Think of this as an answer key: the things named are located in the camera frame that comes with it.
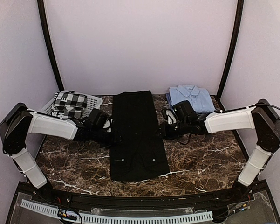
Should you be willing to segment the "black long sleeve shirt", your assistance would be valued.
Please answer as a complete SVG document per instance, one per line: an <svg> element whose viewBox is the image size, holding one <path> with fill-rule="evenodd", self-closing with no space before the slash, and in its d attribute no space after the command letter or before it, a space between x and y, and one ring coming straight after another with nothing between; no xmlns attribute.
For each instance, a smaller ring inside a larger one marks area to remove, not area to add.
<svg viewBox="0 0 280 224"><path fill-rule="evenodd" d="M122 142L109 151L111 180L139 182L169 173L163 140L156 135L158 119L150 91L115 95L112 118L112 130Z"/></svg>

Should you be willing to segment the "light blue shirt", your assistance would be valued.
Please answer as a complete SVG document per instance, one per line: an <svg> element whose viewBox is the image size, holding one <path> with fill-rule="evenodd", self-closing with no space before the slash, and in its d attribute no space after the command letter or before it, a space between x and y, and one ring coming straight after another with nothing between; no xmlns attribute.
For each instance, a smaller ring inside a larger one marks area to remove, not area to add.
<svg viewBox="0 0 280 224"><path fill-rule="evenodd" d="M215 107L207 89L196 85L178 85L169 88L171 105L188 101L196 113L214 112Z"/></svg>

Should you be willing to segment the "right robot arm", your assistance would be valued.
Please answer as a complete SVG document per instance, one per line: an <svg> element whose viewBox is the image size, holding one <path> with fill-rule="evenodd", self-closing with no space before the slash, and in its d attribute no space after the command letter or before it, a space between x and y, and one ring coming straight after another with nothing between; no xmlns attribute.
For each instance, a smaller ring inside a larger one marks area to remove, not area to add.
<svg viewBox="0 0 280 224"><path fill-rule="evenodd" d="M270 158L280 148L280 116L278 107L265 99L256 104L227 111L196 113L188 101L175 104L172 109L162 110L164 122L156 135L162 139L178 139L182 135L207 135L221 131L253 129L257 134L256 147L229 191L228 198L239 202Z"/></svg>

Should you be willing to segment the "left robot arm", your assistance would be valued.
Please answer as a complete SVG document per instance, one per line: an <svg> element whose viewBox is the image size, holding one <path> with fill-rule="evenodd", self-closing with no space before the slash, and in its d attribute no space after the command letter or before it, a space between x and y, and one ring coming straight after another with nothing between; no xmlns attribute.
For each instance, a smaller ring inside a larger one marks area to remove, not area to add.
<svg viewBox="0 0 280 224"><path fill-rule="evenodd" d="M74 141L95 141L114 146L122 137L112 127L113 119L99 109L93 109L81 119L62 119L31 110L18 103L0 123L3 154L12 158L29 182L38 190L38 196L46 203L56 200L56 192L48 178L36 164L26 146L28 134L37 133Z"/></svg>

